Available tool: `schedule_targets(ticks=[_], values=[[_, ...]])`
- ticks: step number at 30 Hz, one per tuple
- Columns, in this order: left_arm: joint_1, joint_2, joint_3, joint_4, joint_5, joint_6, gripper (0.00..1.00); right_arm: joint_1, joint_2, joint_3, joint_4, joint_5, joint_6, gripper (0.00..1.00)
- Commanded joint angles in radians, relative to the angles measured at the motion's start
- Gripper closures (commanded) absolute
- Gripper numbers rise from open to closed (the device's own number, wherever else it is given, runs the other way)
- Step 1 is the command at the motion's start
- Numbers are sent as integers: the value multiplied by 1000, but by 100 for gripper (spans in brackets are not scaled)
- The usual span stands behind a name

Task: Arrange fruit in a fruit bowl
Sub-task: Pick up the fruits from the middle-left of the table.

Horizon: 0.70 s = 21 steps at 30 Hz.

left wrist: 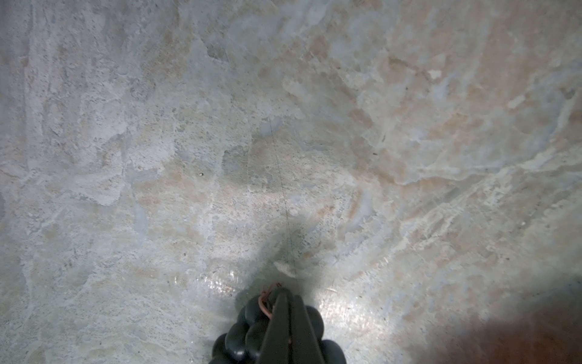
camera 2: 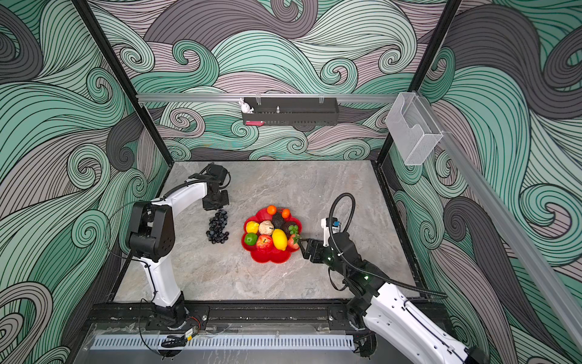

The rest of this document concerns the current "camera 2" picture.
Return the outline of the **red strawberry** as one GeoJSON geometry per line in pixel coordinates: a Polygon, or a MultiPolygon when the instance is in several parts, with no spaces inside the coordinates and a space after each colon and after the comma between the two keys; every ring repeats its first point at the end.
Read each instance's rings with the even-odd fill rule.
{"type": "Polygon", "coordinates": [[[288,241],[287,241],[287,245],[288,248],[292,251],[296,251],[300,249],[300,241],[301,241],[301,236],[299,234],[292,234],[288,241]]]}

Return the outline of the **dark mangosteen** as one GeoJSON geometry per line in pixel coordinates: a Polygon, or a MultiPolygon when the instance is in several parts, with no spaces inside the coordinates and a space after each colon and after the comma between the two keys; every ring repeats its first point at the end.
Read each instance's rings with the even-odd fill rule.
{"type": "Polygon", "coordinates": [[[294,235],[299,233],[299,226],[294,221],[288,221],[284,225],[284,231],[287,235],[294,235]]]}

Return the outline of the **yellow lemon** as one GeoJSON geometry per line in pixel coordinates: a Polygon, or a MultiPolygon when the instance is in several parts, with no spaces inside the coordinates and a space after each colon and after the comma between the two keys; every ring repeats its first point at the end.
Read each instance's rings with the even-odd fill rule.
{"type": "Polygon", "coordinates": [[[288,238],[283,230],[278,228],[274,229],[271,238],[277,250],[285,251],[288,247],[288,238]]]}

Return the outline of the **dark avocado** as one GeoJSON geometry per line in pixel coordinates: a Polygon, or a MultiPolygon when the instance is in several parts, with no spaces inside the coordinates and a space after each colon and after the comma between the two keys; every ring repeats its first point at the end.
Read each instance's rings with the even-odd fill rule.
{"type": "Polygon", "coordinates": [[[276,214],[273,215],[271,222],[275,228],[282,229],[285,220],[283,218],[283,215],[280,212],[277,212],[276,214]]]}

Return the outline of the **red apple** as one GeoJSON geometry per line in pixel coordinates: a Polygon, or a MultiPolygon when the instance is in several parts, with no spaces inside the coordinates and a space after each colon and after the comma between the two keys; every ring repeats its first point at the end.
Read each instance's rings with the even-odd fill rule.
{"type": "Polygon", "coordinates": [[[273,246],[274,246],[274,241],[272,239],[272,236],[266,235],[266,234],[259,235],[257,242],[256,242],[256,249],[257,250],[268,251],[268,250],[271,250],[273,248],[273,246]]]}

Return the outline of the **pale cream pear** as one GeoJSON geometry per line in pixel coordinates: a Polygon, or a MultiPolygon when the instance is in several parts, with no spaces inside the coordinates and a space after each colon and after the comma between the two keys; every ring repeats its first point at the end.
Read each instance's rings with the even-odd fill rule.
{"type": "Polygon", "coordinates": [[[271,221],[265,220],[259,224],[259,234],[271,236],[275,230],[271,221]]]}

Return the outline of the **red flower-shaped fruit bowl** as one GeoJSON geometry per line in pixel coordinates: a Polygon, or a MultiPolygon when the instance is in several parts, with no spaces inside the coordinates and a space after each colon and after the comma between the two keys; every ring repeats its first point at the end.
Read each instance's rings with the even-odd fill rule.
{"type": "MultiPolygon", "coordinates": [[[[281,208],[277,208],[277,212],[282,212],[283,209],[281,208]]],[[[267,213],[267,207],[263,208],[261,210],[259,210],[255,215],[251,216],[250,218],[248,218],[243,226],[243,234],[242,234],[242,238],[241,238],[241,245],[242,248],[244,248],[244,250],[246,250],[247,252],[250,253],[251,258],[258,263],[267,263],[267,262],[273,262],[273,263],[277,263],[277,264],[282,264],[285,263],[286,261],[288,261],[291,256],[298,250],[296,251],[292,251],[290,250],[288,247],[286,248],[285,251],[280,251],[277,250],[275,247],[273,247],[271,250],[268,251],[264,251],[264,250],[257,250],[256,246],[254,245],[253,247],[249,247],[247,245],[244,244],[243,242],[243,238],[246,234],[246,223],[248,221],[256,221],[257,223],[261,223],[265,220],[272,220],[273,215],[269,215],[267,213]]],[[[297,218],[295,218],[291,212],[290,212],[290,217],[289,218],[285,218],[285,223],[286,224],[288,221],[294,221],[296,224],[298,224],[299,226],[299,235],[301,236],[302,232],[303,232],[303,226],[302,223],[300,222],[300,220],[298,220],[297,218]]]]}

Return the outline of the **black grape bunch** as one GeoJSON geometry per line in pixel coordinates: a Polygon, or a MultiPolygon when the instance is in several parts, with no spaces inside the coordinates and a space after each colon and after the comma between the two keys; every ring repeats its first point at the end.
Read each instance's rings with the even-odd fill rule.
{"type": "Polygon", "coordinates": [[[224,209],[219,209],[215,215],[209,219],[209,229],[206,231],[208,241],[212,244],[224,244],[230,233],[226,231],[228,224],[228,214],[224,209]]]}

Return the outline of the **yellow bell pepper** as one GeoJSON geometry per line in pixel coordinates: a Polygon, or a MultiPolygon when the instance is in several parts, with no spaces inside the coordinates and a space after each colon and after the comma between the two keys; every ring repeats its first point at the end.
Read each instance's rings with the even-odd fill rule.
{"type": "Polygon", "coordinates": [[[247,234],[257,234],[259,233],[260,224],[256,221],[248,221],[246,223],[246,233],[247,234]]]}

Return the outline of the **green lime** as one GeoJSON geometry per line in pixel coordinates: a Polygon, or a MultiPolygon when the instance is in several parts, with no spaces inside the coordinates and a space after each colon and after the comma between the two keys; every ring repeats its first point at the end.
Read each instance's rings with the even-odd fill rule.
{"type": "Polygon", "coordinates": [[[245,245],[253,247],[256,245],[258,238],[259,236],[256,233],[246,233],[243,238],[243,242],[245,245]]]}

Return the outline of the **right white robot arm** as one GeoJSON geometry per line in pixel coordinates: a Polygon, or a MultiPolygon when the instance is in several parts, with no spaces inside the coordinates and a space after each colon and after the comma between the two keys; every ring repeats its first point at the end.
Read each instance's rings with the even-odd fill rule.
{"type": "Polygon", "coordinates": [[[368,329],[390,342],[413,363],[488,363],[478,347],[466,347],[446,333],[400,291],[419,289],[396,282],[371,262],[362,259],[346,232],[330,235],[327,242],[302,239],[303,257],[327,265],[343,276],[354,295],[348,303],[353,326],[368,329]]]}

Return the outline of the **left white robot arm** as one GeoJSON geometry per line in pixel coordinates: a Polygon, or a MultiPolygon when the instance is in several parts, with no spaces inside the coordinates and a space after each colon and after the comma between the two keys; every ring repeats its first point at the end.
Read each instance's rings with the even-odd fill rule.
{"type": "Polygon", "coordinates": [[[188,317],[170,257],[176,242],[174,219],[196,202],[200,202],[205,211],[222,209],[229,204],[229,183],[230,172],[210,163],[161,197],[138,201],[132,206],[127,245],[143,266],[152,292],[150,303],[154,312],[170,328],[179,328],[188,317]]]}

